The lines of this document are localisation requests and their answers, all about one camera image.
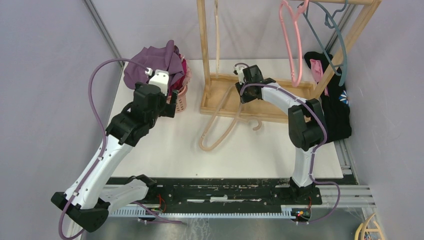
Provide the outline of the magenta skirt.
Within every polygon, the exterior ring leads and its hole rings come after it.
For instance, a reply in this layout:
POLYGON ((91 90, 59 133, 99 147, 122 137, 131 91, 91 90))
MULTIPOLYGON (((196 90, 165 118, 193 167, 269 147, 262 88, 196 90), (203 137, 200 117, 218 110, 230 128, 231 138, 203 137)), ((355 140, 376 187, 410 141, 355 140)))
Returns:
POLYGON ((177 75, 179 77, 178 80, 172 80, 171 86, 169 88, 171 92, 174 90, 179 91, 184 86, 184 80, 186 78, 188 68, 189 68, 185 56, 181 53, 178 56, 181 60, 182 73, 177 75))

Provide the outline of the beige wooden hanger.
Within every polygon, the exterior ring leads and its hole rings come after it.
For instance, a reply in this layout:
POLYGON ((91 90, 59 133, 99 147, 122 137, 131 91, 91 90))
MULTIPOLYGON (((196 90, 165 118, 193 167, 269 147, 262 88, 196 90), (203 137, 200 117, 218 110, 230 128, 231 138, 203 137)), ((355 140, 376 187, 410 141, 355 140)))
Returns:
POLYGON ((216 54, 215 54, 215 77, 218 78, 220 71, 221 60, 221 39, 220 39, 220 20, 219 20, 219 0, 214 1, 214 19, 215 19, 215 41, 216 41, 216 54))
POLYGON ((200 138, 198 146, 203 152, 211 152, 221 145, 224 140, 232 133, 233 129, 238 123, 251 124, 255 122, 252 127, 253 131, 259 131, 263 122, 257 116, 242 116, 243 104, 239 101, 234 115, 222 116, 219 115, 220 111, 224 109, 225 103, 230 99, 230 93, 235 90, 234 86, 230 86, 225 91, 223 97, 218 103, 216 110, 213 112, 210 120, 207 122, 200 138))

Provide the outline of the purple pleated skirt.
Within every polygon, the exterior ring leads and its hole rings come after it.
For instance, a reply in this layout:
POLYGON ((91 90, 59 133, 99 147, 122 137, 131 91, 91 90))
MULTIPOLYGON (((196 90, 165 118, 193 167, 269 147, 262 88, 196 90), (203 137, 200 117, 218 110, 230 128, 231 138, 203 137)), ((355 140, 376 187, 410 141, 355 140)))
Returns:
MULTIPOLYGON (((179 54, 180 51, 175 42, 169 40, 162 48, 144 47, 131 60, 146 68, 167 71, 169 73, 168 86, 170 87, 173 80, 180 78, 178 74, 183 73, 179 54)), ((132 62, 129 62, 123 71, 123 81, 129 89, 133 90, 137 82, 147 83, 148 80, 145 70, 132 62)))

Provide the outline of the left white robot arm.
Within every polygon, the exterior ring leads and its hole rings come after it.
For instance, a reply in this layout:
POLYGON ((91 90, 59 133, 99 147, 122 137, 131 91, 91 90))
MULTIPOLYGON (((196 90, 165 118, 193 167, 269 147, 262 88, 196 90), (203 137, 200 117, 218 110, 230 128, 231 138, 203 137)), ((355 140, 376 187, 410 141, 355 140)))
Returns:
POLYGON ((83 230, 92 233, 109 214, 128 204, 156 200, 156 181, 142 174, 130 177, 124 185, 112 190, 104 186, 117 166, 152 129, 158 117, 173 118, 178 91, 171 98, 153 84, 137 83, 133 100, 115 115, 105 129, 97 152, 78 179, 65 192, 55 192, 51 202, 83 230))

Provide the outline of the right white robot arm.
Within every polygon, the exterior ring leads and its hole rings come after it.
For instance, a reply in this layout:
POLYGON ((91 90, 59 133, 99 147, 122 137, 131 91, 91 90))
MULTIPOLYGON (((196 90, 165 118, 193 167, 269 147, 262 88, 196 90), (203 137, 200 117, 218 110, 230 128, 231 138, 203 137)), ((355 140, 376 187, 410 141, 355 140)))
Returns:
POLYGON ((242 104, 254 100, 268 102, 287 115, 288 135, 295 147, 295 166, 290 178, 289 199, 302 204, 309 198, 314 183, 313 168, 316 151, 327 142, 328 132, 319 100, 307 100, 280 86, 272 78, 264 78, 257 65, 237 63, 233 67, 238 77, 237 92, 242 104))

